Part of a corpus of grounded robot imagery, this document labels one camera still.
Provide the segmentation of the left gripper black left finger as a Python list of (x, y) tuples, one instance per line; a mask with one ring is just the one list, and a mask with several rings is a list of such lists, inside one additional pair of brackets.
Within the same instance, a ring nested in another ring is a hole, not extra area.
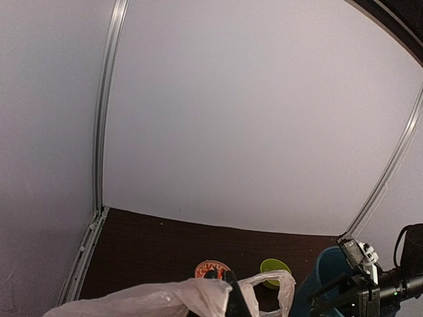
[(219, 279), (219, 270), (211, 269), (209, 271), (206, 271), (203, 278), (204, 279)]

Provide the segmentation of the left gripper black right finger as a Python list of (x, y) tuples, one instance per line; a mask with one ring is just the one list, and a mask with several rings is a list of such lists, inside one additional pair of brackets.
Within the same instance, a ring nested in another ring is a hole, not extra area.
[(232, 271), (225, 271), (224, 281), (232, 286), (225, 312), (226, 317), (250, 316), (249, 308), (246, 304), (235, 274)]

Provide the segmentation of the blue plastic trash bin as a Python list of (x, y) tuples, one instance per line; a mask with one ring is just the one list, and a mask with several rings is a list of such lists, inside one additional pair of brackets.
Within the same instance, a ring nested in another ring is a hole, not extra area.
[(323, 250), (312, 272), (296, 290), (291, 308), (292, 316), (344, 316), (343, 310), (311, 310), (309, 297), (341, 274), (351, 277), (361, 273), (354, 271), (338, 246)]

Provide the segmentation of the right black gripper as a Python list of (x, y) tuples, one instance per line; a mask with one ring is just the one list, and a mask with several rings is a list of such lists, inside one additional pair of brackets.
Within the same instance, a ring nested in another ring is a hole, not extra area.
[(343, 310), (344, 316), (395, 316), (401, 303), (422, 296), (422, 273), (401, 267), (384, 271), (378, 283), (341, 274), (309, 297), (311, 310)]

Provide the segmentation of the pink plastic trash bag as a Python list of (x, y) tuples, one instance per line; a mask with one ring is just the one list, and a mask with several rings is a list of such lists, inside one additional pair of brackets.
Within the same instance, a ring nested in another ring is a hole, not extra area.
[[(254, 286), (272, 279), (280, 282), (279, 308), (262, 312)], [(295, 279), (286, 271), (259, 273), (238, 281), (250, 316), (288, 316)], [(77, 300), (53, 308), (47, 316), (226, 316), (232, 286), (221, 279), (190, 278), (181, 282), (144, 284), (105, 297)]]

